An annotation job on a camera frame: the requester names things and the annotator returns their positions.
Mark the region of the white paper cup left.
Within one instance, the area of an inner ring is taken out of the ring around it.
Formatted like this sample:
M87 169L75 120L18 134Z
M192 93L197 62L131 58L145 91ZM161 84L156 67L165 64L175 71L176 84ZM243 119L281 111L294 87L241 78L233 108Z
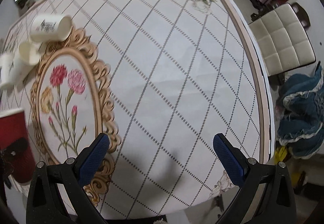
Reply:
M3 54L1 56L1 90L8 90L21 82L29 71L29 64L20 54Z

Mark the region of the white paper cup middle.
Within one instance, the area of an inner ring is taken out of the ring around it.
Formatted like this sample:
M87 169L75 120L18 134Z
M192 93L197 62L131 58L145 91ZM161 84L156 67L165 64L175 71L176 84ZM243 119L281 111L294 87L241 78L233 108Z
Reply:
M18 59L26 65L35 66L42 57L39 50L40 44L24 41L18 47Z

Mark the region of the yellow object on chair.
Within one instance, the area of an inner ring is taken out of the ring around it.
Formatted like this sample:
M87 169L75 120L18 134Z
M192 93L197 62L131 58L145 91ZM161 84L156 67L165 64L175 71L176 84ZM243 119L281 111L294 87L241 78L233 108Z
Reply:
M287 156L287 148L286 146L279 146L275 149L274 153L274 163L278 164L279 162L283 162Z

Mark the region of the blue denim clothes pile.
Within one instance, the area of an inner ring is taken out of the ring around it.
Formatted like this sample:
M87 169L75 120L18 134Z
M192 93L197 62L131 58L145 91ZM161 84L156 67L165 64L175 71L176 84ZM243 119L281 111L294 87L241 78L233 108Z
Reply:
M291 75L278 92L283 109L277 140L295 159L309 159L323 145L323 69L318 63L313 75Z

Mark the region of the floral diamond pattern tablecloth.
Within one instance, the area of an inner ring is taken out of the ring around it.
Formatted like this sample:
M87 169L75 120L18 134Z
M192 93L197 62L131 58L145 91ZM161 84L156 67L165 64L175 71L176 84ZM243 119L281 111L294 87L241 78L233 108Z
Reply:
M108 220L167 215L207 201L222 177L213 137L269 158L266 72L233 0L39 0L8 30L5 51L30 39L40 14L72 18L45 44L1 109L25 110L36 160L64 162L99 133L111 144L86 187Z

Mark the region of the white padded chair right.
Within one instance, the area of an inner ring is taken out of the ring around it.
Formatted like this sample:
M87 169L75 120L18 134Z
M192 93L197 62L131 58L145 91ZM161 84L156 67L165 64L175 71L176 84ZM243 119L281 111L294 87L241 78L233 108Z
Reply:
M251 22L268 76L275 76L316 61L306 30L291 4L285 3Z

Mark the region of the silver black carton box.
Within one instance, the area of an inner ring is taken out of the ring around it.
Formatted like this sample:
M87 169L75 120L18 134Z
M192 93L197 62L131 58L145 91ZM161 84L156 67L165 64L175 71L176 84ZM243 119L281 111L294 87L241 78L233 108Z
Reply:
M34 5L35 0L14 0L14 2L18 8L19 16L22 16Z

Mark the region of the dark wooden chair by door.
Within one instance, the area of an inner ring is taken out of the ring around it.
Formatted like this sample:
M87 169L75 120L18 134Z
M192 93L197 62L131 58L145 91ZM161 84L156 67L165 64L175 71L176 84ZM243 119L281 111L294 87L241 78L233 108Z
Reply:
M298 3L293 3L291 5L291 7L294 10L297 18L299 19L299 21L302 24L302 26L304 27L304 29L307 30L311 26L308 13Z

